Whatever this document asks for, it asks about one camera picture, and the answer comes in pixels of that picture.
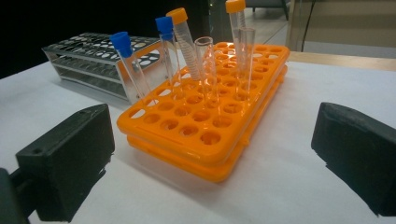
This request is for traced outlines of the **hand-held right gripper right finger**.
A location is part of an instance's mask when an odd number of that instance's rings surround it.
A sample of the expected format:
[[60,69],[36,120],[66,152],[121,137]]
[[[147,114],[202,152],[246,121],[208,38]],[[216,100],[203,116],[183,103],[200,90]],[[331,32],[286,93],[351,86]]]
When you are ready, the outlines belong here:
[[396,217],[396,129],[353,108],[323,102],[311,147],[374,214]]

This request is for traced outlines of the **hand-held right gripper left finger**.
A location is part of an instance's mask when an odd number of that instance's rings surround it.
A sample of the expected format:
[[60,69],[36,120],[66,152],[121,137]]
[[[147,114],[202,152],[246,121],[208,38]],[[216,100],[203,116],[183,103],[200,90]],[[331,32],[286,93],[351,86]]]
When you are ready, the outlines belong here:
[[115,150],[108,105],[79,110],[16,154],[43,221],[70,222]]

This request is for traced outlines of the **metal tube rack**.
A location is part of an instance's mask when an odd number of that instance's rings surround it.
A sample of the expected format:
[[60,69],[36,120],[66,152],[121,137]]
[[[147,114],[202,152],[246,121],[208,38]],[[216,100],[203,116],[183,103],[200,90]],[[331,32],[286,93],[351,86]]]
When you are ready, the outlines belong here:
[[129,101],[139,99],[132,80],[108,34],[83,33],[43,48],[64,80]]

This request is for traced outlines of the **orange plastic tube rack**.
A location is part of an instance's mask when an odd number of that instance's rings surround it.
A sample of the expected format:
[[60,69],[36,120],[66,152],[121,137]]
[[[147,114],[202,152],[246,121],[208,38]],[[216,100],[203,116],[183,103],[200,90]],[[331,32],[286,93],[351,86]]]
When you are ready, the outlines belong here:
[[251,135],[288,71],[290,50],[284,46],[254,47],[251,80],[235,77],[232,43],[214,46],[219,105],[205,107],[202,88],[181,69],[185,96],[171,96],[168,82],[151,93],[152,104],[140,101],[118,118],[128,143],[149,155],[212,182],[232,172]]

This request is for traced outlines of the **blue-capped clear tube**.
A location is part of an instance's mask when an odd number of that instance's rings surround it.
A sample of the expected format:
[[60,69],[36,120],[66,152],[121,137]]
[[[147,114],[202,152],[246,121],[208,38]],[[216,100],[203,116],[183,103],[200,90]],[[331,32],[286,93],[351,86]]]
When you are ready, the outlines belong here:
[[167,80],[174,100],[184,97],[181,89],[180,65],[174,34],[174,24],[171,17],[160,17],[156,20],[157,30],[162,43]]
[[149,97],[151,89],[134,53],[128,33],[118,32],[109,39],[120,57],[116,62],[116,68],[128,101],[133,105],[145,100]]

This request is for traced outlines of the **clear glass tube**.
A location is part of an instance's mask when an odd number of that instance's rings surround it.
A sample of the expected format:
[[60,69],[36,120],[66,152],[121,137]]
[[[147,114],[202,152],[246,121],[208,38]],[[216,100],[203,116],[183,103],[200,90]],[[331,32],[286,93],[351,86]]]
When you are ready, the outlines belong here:
[[218,117],[220,101],[213,39],[210,36],[202,36],[194,41],[194,45],[201,78],[199,91],[203,95],[204,108],[209,109],[213,115]]
[[254,28],[244,27],[239,29],[239,74],[242,93],[250,98],[252,61],[256,31]]

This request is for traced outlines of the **orange-capped graduated tube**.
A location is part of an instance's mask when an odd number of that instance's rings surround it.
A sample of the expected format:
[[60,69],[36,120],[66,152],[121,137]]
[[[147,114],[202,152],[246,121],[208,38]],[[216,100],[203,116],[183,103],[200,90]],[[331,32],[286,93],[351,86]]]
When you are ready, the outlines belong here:
[[167,12],[166,16],[172,19],[177,43],[179,44],[184,61],[191,74],[191,78],[193,80],[199,80],[201,77],[197,66],[196,49],[187,23],[188,15],[185,8],[179,7],[173,9]]

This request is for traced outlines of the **orange-capped plain clear tube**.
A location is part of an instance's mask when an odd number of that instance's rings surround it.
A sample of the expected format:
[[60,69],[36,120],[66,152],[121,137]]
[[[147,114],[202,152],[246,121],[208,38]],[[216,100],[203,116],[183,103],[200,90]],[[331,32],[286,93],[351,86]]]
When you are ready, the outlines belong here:
[[245,22],[245,0],[226,0],[225,3],[226,12],[229,15],[233,45],[235,49],[236,64],[237,64],[237,77],[243,79],[245,77],[244,69],[246,68],[245,63],[245,52],[243,47],[245,44],[242,40],[242,30],[246,27]]

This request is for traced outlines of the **white board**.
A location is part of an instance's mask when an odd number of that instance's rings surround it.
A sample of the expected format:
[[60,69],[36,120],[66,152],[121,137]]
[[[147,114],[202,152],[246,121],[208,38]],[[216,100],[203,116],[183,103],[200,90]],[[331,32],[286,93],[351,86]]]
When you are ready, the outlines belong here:
[[104,177],[70,223],[396,224],[379,217],[311,147],[318,108],[345,105],[396,128],[396,71],[289,62],[232,174],[212,183],[130,147],[122,133]]

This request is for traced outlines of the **wooden table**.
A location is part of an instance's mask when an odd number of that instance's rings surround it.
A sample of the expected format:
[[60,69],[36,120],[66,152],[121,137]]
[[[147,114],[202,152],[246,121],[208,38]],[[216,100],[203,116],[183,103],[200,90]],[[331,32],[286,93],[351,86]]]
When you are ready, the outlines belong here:
[[396,59],[292,51],[291,62],[316,63],[396,72]]

